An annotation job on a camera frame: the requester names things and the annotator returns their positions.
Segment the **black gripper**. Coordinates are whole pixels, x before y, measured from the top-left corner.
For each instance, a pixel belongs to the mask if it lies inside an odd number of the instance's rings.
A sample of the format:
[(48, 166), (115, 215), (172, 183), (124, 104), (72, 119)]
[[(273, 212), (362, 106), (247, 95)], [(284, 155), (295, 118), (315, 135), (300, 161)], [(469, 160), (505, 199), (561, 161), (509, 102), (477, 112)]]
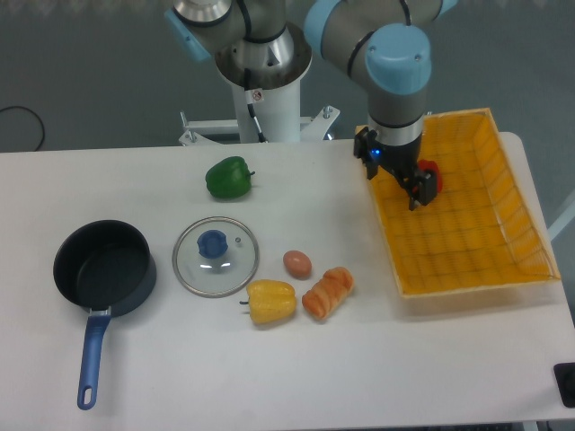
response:
[(375, 130), (364, 126), (354, 136), (353, 155), (362, 161), (368, 180), (382, 168), (408, 189), (409, 209), (415, 210), (427, 206), (438, 194), (435, 175), (418, 168), (420, 145), (421, 134), (404, 145), (386, 145), (378, 140)]

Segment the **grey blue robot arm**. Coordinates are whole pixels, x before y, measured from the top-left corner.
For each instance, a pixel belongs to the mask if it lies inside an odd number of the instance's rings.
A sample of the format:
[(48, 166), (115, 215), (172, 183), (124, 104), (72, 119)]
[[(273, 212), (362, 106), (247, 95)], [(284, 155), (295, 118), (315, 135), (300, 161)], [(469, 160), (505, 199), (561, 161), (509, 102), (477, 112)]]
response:
[(354, 155), (368, 178), (388, 172), (411, 208), (440, 192), (438, 169), (420, 159), (431, 47), (421, 25), (449, 1), (316, 1), (302, 25), (283, 1), (175, 1), (165, 12), (195, 61), (213, 59), (230, 85), (245, 143), (297, 142), (300, 83), (313, 57), (331, 63), (367, 93), (367, 124)]

